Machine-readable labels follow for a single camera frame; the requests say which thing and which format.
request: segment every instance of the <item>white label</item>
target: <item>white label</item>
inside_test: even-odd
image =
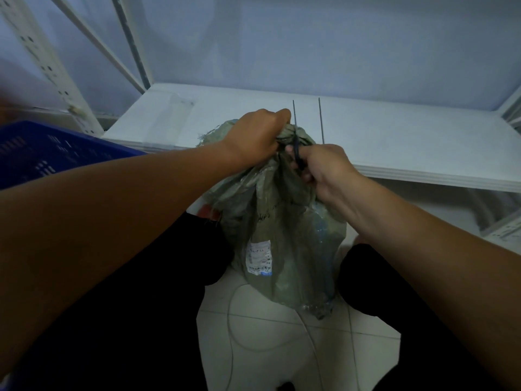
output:
[[[271,276],[271,242],[248,243],[246,269],[256,276]]]

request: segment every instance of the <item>blue crate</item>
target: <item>blue crate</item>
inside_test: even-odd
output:
[[[16,122],[0,128],[0,189],[75,167],[144,154],[71,130]]]

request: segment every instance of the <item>white shelf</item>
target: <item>white shelf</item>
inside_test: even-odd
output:
[[[521,192],[521,135],[497,114],[321,97],[323,136],[365,175]],[[226,120],[259,108],[292,109],[322,142],[318,98],[219,87],[154,84],[104,138],[153,152],[194,147]]]
[[[365,175],[521,192],[521,135],[487,111],[321,97],[324,141]]]

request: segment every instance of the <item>bag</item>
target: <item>bag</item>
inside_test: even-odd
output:
[[[205,134],[199,145],[222,140],[236,121]],[[222,213],[221,225],[235,251],[232,266],[273,302],[321,319],[332,310],[333,261],[346,226],[290,167],[284,147],[294,131],[287,124],[273,157],[226,178],[203,198]],[[297,135],[301,145],[315,144],[300,127]]]

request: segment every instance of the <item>leg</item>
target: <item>leg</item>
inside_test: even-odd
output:
[[[398,365],[377,389],[391,384],[425,389],[426,381],[429,387],[497,388],[414,289],[370,245],[358,244],[348,252],[340,267],[338,288],[351,307],[380,317],[402,335]]]
[[[217,223],[183,214],[38,338],[10,389],[168,388],[187,376],[206,389],[195,319],[232,256]]]

